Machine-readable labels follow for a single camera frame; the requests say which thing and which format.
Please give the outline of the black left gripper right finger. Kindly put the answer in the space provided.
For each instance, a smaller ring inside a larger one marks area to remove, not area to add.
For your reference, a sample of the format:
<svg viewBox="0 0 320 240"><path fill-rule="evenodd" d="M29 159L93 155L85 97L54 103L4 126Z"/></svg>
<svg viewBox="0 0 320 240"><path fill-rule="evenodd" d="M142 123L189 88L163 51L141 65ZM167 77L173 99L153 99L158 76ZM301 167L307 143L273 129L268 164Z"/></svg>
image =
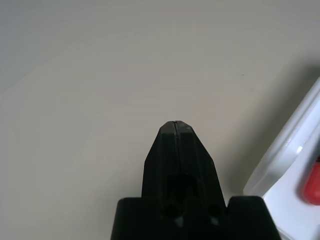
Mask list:
<svg viewBox="0 0 320 240"><path fill-rule="evenodd" d="M221 225L226 204L218 179L215 164L193 128L183 121L175 122L180 169L196 181L197 197L204 212L210 216L210 223Z"/></svg>

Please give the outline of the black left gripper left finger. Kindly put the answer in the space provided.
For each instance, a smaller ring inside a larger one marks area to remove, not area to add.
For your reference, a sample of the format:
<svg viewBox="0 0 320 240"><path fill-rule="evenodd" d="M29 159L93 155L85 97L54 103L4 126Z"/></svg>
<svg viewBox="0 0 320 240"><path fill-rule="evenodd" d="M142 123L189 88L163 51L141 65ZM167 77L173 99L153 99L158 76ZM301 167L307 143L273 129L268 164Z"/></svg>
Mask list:
<svg viewBox="0 0 320 240"><path fill-rule="evenodd" d="M181 224L181 161L177 121L160 127L144 161L141 198L161 218Z"/></svg>

